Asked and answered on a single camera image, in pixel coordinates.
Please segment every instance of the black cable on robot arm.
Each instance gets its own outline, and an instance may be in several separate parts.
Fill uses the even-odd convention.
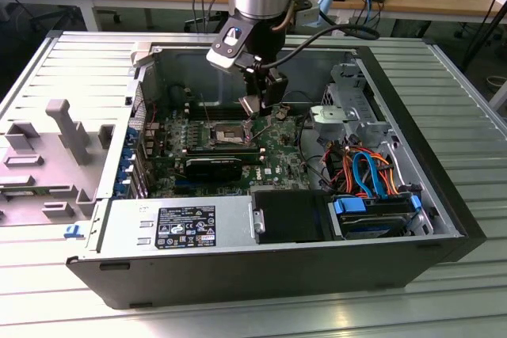
[[[258,65],[257,67],[262,70],[268,70],[272,69],[274,67],[277,67],[281,65],[282,63],[286,63],[289,59],[292,59],[295,55],[300,53],[305,47],[308,47],[311,43],[316,41],[319,37],[324,36],[325,34],[340,30],[344,33],[346,33],[349,36],[357,37],[358,39],[362,40],[377,40],[380,37],[380,34],[373,28],[366,27],[364,25],[355,25],[355,24],[336,24],[331,25],[330,27],[323,29],[320,32],[315,33],[312,37],[304,41],[301,45],[299,45],[296,49],[291,51],[288,55],[285,57],[282,57],[281,59],[275,61],[274,63],[267,63],[265,65]]]

